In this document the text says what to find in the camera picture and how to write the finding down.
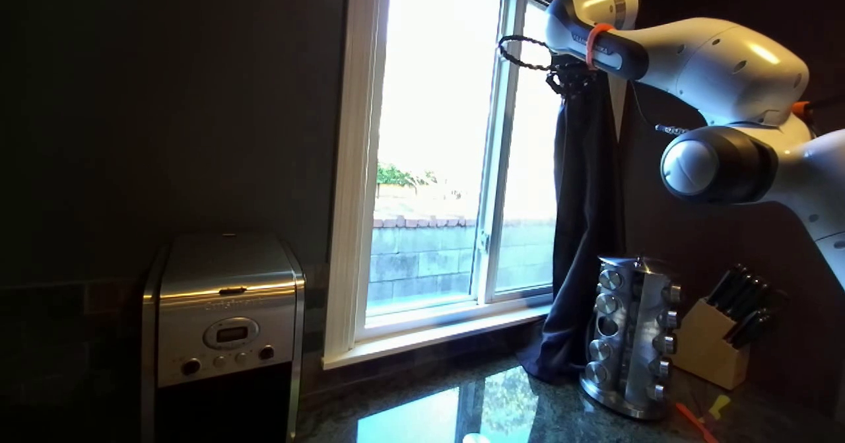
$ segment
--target window sill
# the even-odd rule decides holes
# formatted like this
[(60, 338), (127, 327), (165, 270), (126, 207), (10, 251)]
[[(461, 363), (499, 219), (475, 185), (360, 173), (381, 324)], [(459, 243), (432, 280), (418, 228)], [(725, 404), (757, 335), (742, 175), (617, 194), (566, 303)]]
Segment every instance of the window sill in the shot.
[(450, 325), (440, 325), (420, 331), (408, 332), (402, 335), (392, 335), (371, 341), (357, 343), (356, 346), (336, 356), (323, 357), (323, 368), (342, 367), (366, 360), (402, 353), (419, 347), (444, 343), (461, 337), (469, 337), (482, 332), (496, 331), (513, 325), (533, 322), (549, 313), (552, 304), (522, 308), (495, 316), (487, 316), (468, 322), (457, 322)]

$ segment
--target dark curtain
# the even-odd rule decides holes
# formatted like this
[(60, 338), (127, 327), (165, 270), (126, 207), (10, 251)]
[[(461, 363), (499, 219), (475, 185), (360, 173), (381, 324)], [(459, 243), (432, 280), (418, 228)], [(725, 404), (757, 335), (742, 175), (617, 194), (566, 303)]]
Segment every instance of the dark curtain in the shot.
[(545, 322), (517, 351), (525, 371), (547, 382), (573, 377), (586, 363), (586, 327), (595, 301), (598, 256), (624, 251), (619, 145), (605, 73), (556, 57), (549, 84), (562, 98), (555, 134), (558, 197), (553, 295)]

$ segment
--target wooden knife block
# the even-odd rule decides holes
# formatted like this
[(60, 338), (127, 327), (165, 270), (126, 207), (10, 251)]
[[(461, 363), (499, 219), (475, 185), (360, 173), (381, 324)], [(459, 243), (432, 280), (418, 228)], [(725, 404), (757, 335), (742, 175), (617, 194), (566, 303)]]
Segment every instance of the wooden knife block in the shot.
[(749, 346), (734, 349), (722, 339), (735, 325), (729, 317), (700, 299), (675, 332), (678, 350), (672, 364), (717, 386), (732, 390), (745, 380)]

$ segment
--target window frame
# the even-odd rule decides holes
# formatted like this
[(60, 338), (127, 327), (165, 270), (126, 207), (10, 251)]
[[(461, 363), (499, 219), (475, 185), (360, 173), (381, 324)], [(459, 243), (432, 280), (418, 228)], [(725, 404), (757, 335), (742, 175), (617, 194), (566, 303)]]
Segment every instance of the window frame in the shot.
[[(535, 1), (550, 3), (552, 0)], [(510, 151), (519, 79), (519, 67), (496, 57), (492, 73), (489, 136), (484, 153), (482, 206), (477, 218), (473, 257), (473, 263), (481, 266), (477, 268), (473, 265), (471, 292), (467, 298), (461, 296), (456, 299), (457, 302), (397, 314), (374, 314), (367, 318), (372, 211), (375, 205), (375, 181), (368, 176), (368, 170), (374, 172), (378, 160), (378, 121), (389, 0), (348, 0), (348, 3), (323, 367), (339, 367), (392, 353), (382, 343), (378, 344), (380, 352), (368, 355), (363, 355), (361, 349), (356, 352), (356, 347), (374, 341), (395, 340), (415, 331), (417, 337), (409, 340), (418, 338), (422, 335), (420, 332), (427, 329), (430, 331), (456, 323), (477, 322), (461, 326), (463, 335), (465, 332), (503, 327), (507, 323), (497, 316), (507, 313), (513, 314), (513, 324), (544, 316), (552, 300), (551, 283), (498, 294), (494, 289), (504, 221), (507, 152)], [(528, 0), (503, 0), (498, 36), (522, 34), (527, 4)], [(508, 48), (517, 57), (522, 51), (518, 42), (511, 42)], [(488, 325), (476, 329), (484, 325), (485, 319)], [(449, 338), (442, 337), (441, 332), (436, 334), (440, 340)], [(453, 334), (454, 337), (460, 335), (461, 331)], [(395, 352), (406, 348), (407, 345), (395, 346)]]

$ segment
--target granite countertop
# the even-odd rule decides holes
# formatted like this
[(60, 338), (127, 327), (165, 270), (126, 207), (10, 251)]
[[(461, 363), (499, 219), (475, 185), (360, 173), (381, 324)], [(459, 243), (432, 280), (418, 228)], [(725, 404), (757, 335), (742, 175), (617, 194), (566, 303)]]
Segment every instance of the granite countertop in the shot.
[[(731, 392), (721, 419), (708, 424), (720, 442), (845, 441), (842, 425), (745, 387)], [(669, 391), (696, 415), (725, 393), (683, 372), (673, 374)], [(592, 401), (577, 383), (533, 379), (510, 356), (351, 386), (319, 405), (304, 403), (296, 433), (297, 441), (314, 443), (703, 441), (677, 411), (659, 422), (628, 419)]]

